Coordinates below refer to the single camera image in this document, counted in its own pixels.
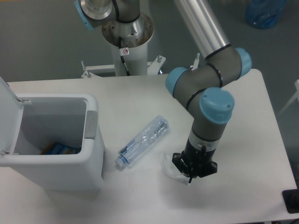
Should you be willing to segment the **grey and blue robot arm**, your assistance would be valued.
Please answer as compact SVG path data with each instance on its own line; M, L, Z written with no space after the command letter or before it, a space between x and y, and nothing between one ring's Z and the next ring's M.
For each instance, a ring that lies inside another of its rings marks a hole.
M102 28L115 50L117 76L147 74L147 57L134 54L153 35L150 18L141 13L137 0L77 0L75 8L89 30ZM192 128L181 153L163 161L166 175L190 184L194 178L217 172L212 156L232 116L235 102L223 86L247 74L252 66L248 52L233 48L205 0L175 1L206 63L199 68L177 67L167 76L169 93L193 117Z

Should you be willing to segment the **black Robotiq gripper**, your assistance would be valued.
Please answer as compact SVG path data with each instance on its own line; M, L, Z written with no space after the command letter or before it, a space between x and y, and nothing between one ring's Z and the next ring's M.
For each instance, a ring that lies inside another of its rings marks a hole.
M206 146L197 149L188 140L184 151L173 154L172 163L180 173L189 178L188 183L191 183L193 178L202 178L217 172L218 165L212 160L215 150L208 151Z

